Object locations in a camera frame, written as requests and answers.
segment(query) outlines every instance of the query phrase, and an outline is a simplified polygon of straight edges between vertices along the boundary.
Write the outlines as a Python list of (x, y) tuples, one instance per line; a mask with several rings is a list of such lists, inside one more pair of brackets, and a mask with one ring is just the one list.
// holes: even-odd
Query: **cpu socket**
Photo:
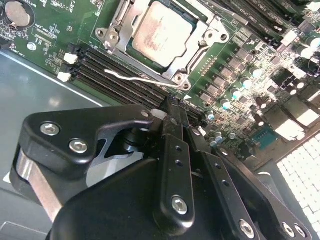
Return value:
[(109, 28), (95, 35), (109, 54), (183, 91), (210, 47), (230, 38), (221, 18), (197, 0), (121, 0)]

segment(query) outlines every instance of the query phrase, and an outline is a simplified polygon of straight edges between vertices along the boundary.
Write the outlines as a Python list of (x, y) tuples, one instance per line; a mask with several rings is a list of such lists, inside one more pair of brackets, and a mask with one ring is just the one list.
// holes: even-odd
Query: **black plastic mount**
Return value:
[[(177, 99), (167, 98), (161, 109), (162, 120), (142, 106), (127, 105), (37, 113), (24, 121), (10, 179), (17, 191), (42, 204), (37, 196), (43, 192), (18, 174), (23, 152), (62, 203), (48, 239), (311, 239), (230, 150), (219, 145), (211, 153)], [(59, 133), (44, 134), (46, 123), (58, 126)], [(113, 144), (128, 136), (125, 145)], [(73, 140), (87, 150), (72, 151)], [(105, 140), (101, 149), (99, 140)], [(121, 154), (139, 149), (144, 157), (86, 189), (89, 167), (107, 161), (119, 146), (125, 146)]]

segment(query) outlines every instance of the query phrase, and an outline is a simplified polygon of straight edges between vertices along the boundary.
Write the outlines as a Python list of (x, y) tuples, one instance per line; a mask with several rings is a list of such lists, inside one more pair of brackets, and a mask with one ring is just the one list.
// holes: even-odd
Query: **white grid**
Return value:
[(320, 238), (320, 134), (277, 165)]

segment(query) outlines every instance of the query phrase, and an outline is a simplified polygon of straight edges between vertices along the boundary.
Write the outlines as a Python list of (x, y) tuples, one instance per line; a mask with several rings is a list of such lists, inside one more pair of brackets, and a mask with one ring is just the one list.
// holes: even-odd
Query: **motherboard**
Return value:
[(111, 105), (187, 107), (247, 157), (319, 120), (320, 3), (0, 0), (0, 47)]

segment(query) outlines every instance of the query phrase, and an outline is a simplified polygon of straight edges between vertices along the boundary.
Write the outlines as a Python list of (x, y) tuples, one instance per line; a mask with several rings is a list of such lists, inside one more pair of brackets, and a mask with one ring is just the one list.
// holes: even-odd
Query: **chip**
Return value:
[(243, 71), (246, 67), (244, 65), (241, 64), (241, 62), (239, 62), (236, 59), (232, 59), (229, 63), (229, 66), (235, 70), (241, 70)]
[(148, 59), (168, 67), (175, 58), (183, 56), (192, 31), (189, 22), (155, 1), (137, 30), (132, 47)]
[(268, 88), (268, 92), (270, 92), (270, 93), (274, 93), (275, 91), (276, 91), (277, 89), (275, 88), (275, 87), (273, 87), (273, 86), (270, 86), (269, 88)]
[(223, 87), (225, 85), (227, 85), (227, 82), (225, 80), (223, 80), (221, 77), (217, 76), (214, 80), (213, 83), (215, 85), (217, 85), (218, 87)]
[(234, 79), (237, 77), (237, 75), (234, 74), (234, 72), (232, 72), (230, 69), (228, 69), (228, 68), (226, 68), (226, 67), (224, 67), (224, 68), (221, 70), (220, 74), (221, 74), (223, 77), (225, 77), (226, 79), (229, 79), (229, 78), (230, 78), (230, 79), (234, 80)]
[(243, 97), (241, 97), (241, 98), (239, 99), (239, 102), (242, 103), (242, 104), (245, 104), (246, 102), (248, 102), (248, 99), (243, 96)]
[(238, 124), (244, 124), (246, 122), (246, 120), (242, 117), (240, 117), (237, 121)]
[(271, 63), (273, 65), (278, 65), (280, 63), (281, 59), (278, 56), (275, 56), (274, 58), (272, 58)]
[(209, 86), (206, 88), (206, 90), (212, 94), (215, 95), (218, 92), (218, 89), (212, 85), (209, 84)]
[(242, 48), (240, 48), (240, 50), (236, 53), (237, 57), (239, 57), (240, 59), (242, 59), (243, 61), (251, 61), (252, 59), (254, 59), (254, 57), (252, 55), (250, 55), (249, 53), (247, 53), (245, 50), (243, 50)]
[(210, 97), (208, 94), (206, 94), (206, 93), (202, 93), (202, 94), (200, 95), (200, 99), (203, 100), (203, 101), (206, 102), (206, 103), (208, 103), (209, 101), (211, 101), (211, 97)]

